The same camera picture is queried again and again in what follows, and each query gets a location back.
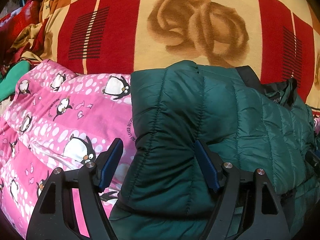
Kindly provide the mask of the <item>pink penguin print quilt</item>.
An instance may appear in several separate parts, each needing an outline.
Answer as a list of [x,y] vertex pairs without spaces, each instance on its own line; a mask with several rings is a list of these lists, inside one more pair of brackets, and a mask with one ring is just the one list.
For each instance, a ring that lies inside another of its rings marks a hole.
[[79,75],[46,60],[24,74],[1,116],[1,211],[22,237],[53,169],[65,171],[95,161],[115,138],[124,149],[101,194],[110,214],[134,158],[131,77]]

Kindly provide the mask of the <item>red orange rose blanket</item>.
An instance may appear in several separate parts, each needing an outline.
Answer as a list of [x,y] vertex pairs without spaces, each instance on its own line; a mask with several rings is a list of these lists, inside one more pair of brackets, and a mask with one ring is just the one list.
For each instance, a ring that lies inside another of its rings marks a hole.
[[182,60],[297,80],[319,112],[319,20],[306,0],[43,0],[43,59],[76,73],[131,73]]

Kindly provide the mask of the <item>dark green puffer jacket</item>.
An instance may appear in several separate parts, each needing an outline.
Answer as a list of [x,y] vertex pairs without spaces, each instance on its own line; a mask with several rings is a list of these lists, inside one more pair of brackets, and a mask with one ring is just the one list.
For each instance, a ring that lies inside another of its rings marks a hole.
[[110,222],[118,239],[198,239],[213,211],[195,141],[236,168],[265,170],[295,236],[319,201],[305,154],[319,146],[296,82],[262,85],[250,67],[181,61],[131,75],[136,155]]

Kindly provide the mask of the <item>red and gold cloth pile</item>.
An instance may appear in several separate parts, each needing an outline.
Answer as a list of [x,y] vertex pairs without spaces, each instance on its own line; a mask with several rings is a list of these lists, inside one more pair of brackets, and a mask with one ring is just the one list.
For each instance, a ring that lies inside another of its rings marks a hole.
[[1,76],[22,59],[40,62],[52,57],[53,34],[42,20],[43,0],[27,0],[16,15],[1,19]]

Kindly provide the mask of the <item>green garment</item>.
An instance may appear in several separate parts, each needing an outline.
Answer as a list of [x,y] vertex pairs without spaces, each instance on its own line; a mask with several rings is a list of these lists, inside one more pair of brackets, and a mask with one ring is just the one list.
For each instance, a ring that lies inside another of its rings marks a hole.
[[0,100],[3,101],[8,97],[15,94],[16,84],[19,79],[29,72],[30,63],[28,61],[22,60],[15,64],[7,73],[7,75],[1,79],[0,87]]

